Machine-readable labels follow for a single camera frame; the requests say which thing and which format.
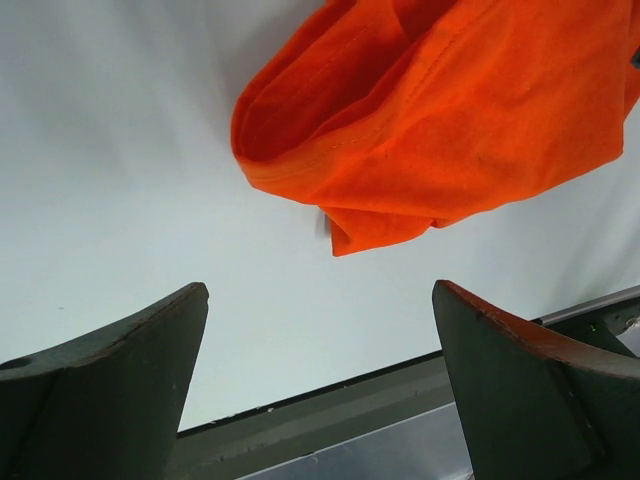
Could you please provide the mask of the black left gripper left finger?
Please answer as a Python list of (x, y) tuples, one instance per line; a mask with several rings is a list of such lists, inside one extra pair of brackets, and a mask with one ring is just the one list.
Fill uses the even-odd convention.
[(124, 319), (1, 365), (4, 479), (162, 479), (208, 315), (186, 285)]

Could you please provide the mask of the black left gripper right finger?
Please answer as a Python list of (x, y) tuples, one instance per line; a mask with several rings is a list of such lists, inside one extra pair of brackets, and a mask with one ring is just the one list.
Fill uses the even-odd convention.
[(476, 478), (638, 477), (637, 288), (534, 320), (447, 280), (432, 303)]

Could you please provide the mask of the orange t shirt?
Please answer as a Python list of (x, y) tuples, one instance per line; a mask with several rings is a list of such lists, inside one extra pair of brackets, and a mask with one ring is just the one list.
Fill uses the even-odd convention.
[(333, 253), (412, 240), (620, 157), (635, 1), (328, 1), (249, 82), (233, 154)]

